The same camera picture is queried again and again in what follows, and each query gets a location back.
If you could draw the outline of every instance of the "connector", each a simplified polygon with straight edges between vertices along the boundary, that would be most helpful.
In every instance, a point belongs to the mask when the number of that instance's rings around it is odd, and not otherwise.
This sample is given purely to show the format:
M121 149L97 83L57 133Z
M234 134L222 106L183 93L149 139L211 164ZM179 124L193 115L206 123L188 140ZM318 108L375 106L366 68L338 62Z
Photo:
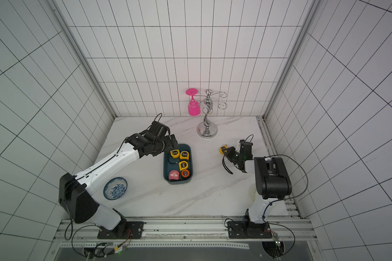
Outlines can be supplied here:
M115 247L115 254L123 250L123 246Z

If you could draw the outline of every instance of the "chrome stand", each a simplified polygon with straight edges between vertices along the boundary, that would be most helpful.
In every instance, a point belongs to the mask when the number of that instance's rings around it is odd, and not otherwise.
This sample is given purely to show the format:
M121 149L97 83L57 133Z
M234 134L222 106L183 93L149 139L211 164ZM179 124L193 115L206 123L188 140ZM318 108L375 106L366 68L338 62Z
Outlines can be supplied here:
M211 122L208 119L208 115L213 112L213 100L217 100L219 102L218 108L221 110L225 110L227 105L225 102L211 97L212 95L220 94L220 98L226 98L226 93L223 91L213 93L211 90L206 90L206 98L203 100L205 107L203 107L202 111L204 112L205 116L203 117L203 122L201 122L197 127L197 133L200 137L209 139L213 138L218 133L218 127L216 124Z

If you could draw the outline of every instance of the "black mounting plate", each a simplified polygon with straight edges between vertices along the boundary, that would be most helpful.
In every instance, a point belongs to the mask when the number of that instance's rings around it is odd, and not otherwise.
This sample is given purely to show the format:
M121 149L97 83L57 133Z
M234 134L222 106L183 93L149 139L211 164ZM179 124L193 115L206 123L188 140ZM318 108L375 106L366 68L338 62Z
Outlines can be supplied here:
M248 227L244 230L243 222L229 221L226 223L228 227L229 238L272 238L272 232L264 232L270 230L269 223L256 224L255 227Z
M144 222L125 222L125 227L122 228L123 231L127 231L128 228L131 230L131 239L139 239L142 236L142 229L144 227ZM115 232L107 230L104 227L100 227L98 239L127 239L128 232L122 233L122 236L118 236Z

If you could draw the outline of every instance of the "white tile wall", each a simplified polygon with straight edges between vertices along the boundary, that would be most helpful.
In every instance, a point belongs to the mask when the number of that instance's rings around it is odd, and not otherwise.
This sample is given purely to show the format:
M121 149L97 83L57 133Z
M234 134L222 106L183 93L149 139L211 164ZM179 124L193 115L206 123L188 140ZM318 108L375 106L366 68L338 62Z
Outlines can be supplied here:
M57 3L117 116L188 116L188 88L240 116L265 112L311 1Z
M45 258L67 218L59 178L93 164L113 123L78 61L44 0L0 0L0 259Z
M325 258L392 259L392 1L323 1L267 123Z

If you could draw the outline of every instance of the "cable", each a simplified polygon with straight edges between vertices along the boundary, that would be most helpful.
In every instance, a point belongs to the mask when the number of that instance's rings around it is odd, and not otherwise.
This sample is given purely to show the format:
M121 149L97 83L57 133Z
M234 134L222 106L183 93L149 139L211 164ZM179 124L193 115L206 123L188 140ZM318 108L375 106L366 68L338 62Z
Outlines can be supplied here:
M158 117L159 115L161 115L160 118L158 119L158 122L160 122L161 117L162 117L162 113L157 114L157 116L154 118L154 122L155 122L155 120L157 119L157 117Z
M99 252L96 253L96 249L97 249L99 246L103 246L103 245L104 245L105 247L102 248L102 249L100 249ZM99 257L99 258L100 258L100 257L105 257L105 256L107 256L107 255L110 255L109 253L105 254L106 245L107 245L107 242L98 243L98 244L94 247L93 253L91 254L91 257L89 257L89 259L92 259L92 258L94 258L94 257Z
M289 248L289 250L287 250L285 253L281 254L281 255L278 256L278 257L284 256L285 254L289 253L289 251L290 251L290 250L293 248L293 246L295 245L295 241L296 241L295 234L294 234L293 231L290 230L287 226L284 226L284 225L281 225L281 224L274 224L274 223L269 223L269 224L271 224L271 225L282 226L282 227L286 228L288 231L290 231L290 232L292 233L292 235L293 235L293 245Z
M67 240L67 241L70 240L71 237L73 236L73 221L74 221L74 220L71 219L70 224L67 226L66 231L64 232L64 238L65 238L65 240ZM71 233L70 233L70 237L67 238L67 230L68 230L68 227L70 227L70 225L71 225Z
M296 163L296 164L302 169L303 173L305 173L305 177L306 177L306 187L305 187L305 189L303 190L303 192L302 192L301 194L299 194L299 195L296 195L296 196L293 196L293 197L288 197L288 198L286 198L286 199L293 199L293 198L299 197L300 195L302 195L303 193L305 193L305 191L308 189L309 179L308 179L308 175L306 174L306 171L303 169L303 167L302 167L298 162L296 162L294 159L292 159L291 157L289 157L288 155L285 155L285 154L276 154L276 155L271 155L271 156L267 156L267 157L264 157L264 158L266 159L266 158L271 158L271 157L274 157L274 156L285 156L285 157L288 157L289 159L291 159L294 163ZM270 203L266 206L266 208L264 209L264 212L263 212L263 216L262 216L264 222L266 222L266 221L264 220L264 218L265 218L264 215L266 214L267 208L268 208L269 206L271 206L274 202L282 201L282 200L285 200L285 199L278 199L278 200L276 200L276 201L272 201L272 202L270 202Z
M87 225L87 226L83 226L83 227L77 229L77 230L74 232L74 235L73 235L73 237L71 238L71 247L73 248L74 252L76 252L76 253L78 253L78 252L77 252L76 249L74 248L74 244L73 244L74 236L76 235L76 233L77 233L80 229L86 228L86 227L98 227L98 228L100 228L100 227L97 226L97 225ZM87 256L85 256L85 255L83 255L83 254L80 254L80 253L78 253L78 254L79 254L80 256L82 256L82 257L87 258Z
M226 222L228 219L231 220L231 221L233 221L233 222L235 222L232 218L229 218L229 217L228 217L228 218L225 218L225 220L224 220L224 227L226 227L226 228L228 228L228 227L225 225L225 222Z
M128 242L128 244L126 245L125 248L127 248L127 247L129 246L129 244L131 243L131 240L132 240L132 237L129 239L129 242Z
M118 245L118 248L119 248L121 245L125 244L126 241L128 241L128 239L129 239L128 246L129 246L129 244L131 243L132 237L131 237L131 238L129 238L129 237L131 236L132 231L131 231L130 229L128 229L127 231L128 231L128 237L126 238L126 240L125 240L124 242L122 242L121 244Z
M306 187L305 187L305 189L303 190L303 192L302 192L301 194L297 195L297 196L288 197L288 198L286 198L286 199L296 198L296 197L299 197L300 195L302 195L303 193L305 193L305 191L308 189L309 179L308 179L308 175L306 175L306 171L303 169L303 167L302 167L298 162L296 162L294 159L292 159L291 157L289 157L288 155L285 155L285 154L276 154L276 155L271 155L271 156L267 156L267 157L264 157L264 158L266 159L266 158L271 158L271 157L274 157L274 156L285 156L285 157L288 157L289 159L291 159L294 163L296 163L296 164L302 169L303 173L305 173L305 177L306 177Z
M173 159L173 157L172 157L171 155L168 155L167 161L168 161L168 163L170 163L170 164L177 164L177 163L180 162L180 161L178 161L178 162L171 162L171 159Z
M225 165L225 155L222 158L222 165L224 166L224 169L229 173L233 174L232 171Z
M251 142L251 141L252 141L252 139L254 138L254 134L251 134L250 136L252 136L252 137L251 137L251 139L250 139L250 141L249 141L249 142Z

